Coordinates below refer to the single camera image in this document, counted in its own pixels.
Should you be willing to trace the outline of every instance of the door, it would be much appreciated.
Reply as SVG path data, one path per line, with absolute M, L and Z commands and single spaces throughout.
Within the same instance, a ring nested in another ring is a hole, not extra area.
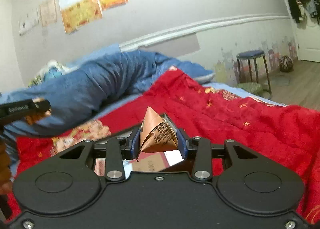
M 288 1 L 285 0 L 288 12 Z M 310 18 L 307 13 L 307 20 L 296 24 L 292 20 L 292 30 L 297 43 L 297 53 L 300 60 L 320 62 L 320 26 L 317 20 Z

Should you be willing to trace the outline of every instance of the star pattern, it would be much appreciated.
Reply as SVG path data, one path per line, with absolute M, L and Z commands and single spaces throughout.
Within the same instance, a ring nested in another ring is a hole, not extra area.
M 240 107 L 240 109 L 241 109 L 242 107 L 247 107 L 247 103 L 244 103 L 244 104 L 240 105 L 239 107 Z

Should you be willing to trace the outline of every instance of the red quilt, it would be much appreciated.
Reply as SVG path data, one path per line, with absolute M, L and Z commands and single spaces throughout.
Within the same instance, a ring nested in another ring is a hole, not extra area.
M 189 136 L 209 138 L 222 144 L 235 139 L 297 172 L 306 190 L 298 212 L 309 222 L 320 218 L 320 113 L 299 106 L 268 106 L 252 98 L 238 98 L 225 90 L 206 93 L 183 72 L 168 71 L 149 91 L 114 110 L 100 121 L 117 132 L 141 122 L 147 107 L 167 113 Z M 52 139 L 19 138 L 21 164 L 18 172 L 52 154 Z M 221 162 L 213 162 L 215 174 Z M 19 209 L 13 196 L 10 204 Z

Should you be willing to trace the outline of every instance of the blue blanket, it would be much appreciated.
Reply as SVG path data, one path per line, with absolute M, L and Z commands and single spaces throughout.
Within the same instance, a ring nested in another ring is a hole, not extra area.
M 105 55 L 86 62 L 78 70 L 39 86 L 4 94 L 0 103 L 41 97 L 50 101 L 52 116 L 29 126 L 19 120 L 5 126 L 4 139 L 15 136 L 57 136 L 99 112 L 104 102 L 124 94 L 143 93 L 170 66 L 192 78 L 211 74 L 198 64 L 181 62 L 159 53 L 133 51 Z M 9 151 L 14 151 L 9 144 Z

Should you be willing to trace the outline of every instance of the stool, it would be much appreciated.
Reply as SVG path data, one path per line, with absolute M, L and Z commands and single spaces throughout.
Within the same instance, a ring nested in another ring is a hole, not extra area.
M 267 73 L 267 80 L 268 80 L 268 86 L 269 86 L 269 93 L 271 94 L 271 84 L 270 84 L 270 79 L 269 79 L 269 73 L 268 73 L 268 66 L 266 62 L 266 56 L 264 54 L 264 51 L 262 50 L 253 50 L 253 51 L 247 51 L 243 52 L 237 55 L 237 61 L 238 61 L 238 70 L 239 70 L 239 81 L 240 80 L 240 60 L 248 60 L 248 66 L 249 66 L 249 72 L 250 72 L 250 79 L 252 82 L 252 72 L 251 72 L 251 65 L 250 65 L 250 59 L 253 59 L 254 61 L 254 68 L 256 70 L 256 79 L 257 83 L 259 83 L 259 76 L 258 76 L 258 67 L 257 67 L 257 61 L 256 59 L 259 57 L 263 57 L 264 65 L 266 67 L 266 73 Z

